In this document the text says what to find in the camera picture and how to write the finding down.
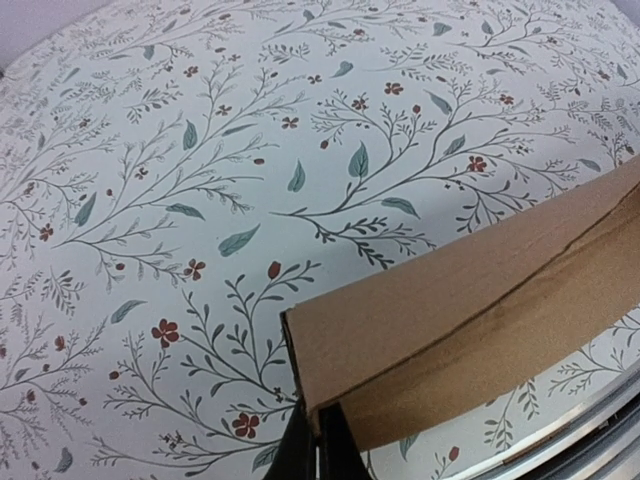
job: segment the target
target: brown cardboard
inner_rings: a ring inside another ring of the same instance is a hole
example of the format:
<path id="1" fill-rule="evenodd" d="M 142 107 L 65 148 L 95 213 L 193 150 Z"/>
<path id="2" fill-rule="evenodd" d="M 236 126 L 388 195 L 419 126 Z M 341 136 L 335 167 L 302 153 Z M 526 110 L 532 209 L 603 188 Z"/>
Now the brown cardboard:
<path id="1" fill-rule="evenodd" d="M 433 253 L 296 306 L 308 412 L 340 401 L 362 449 L 460 415 L 640 302 L 640 158 Z"/>

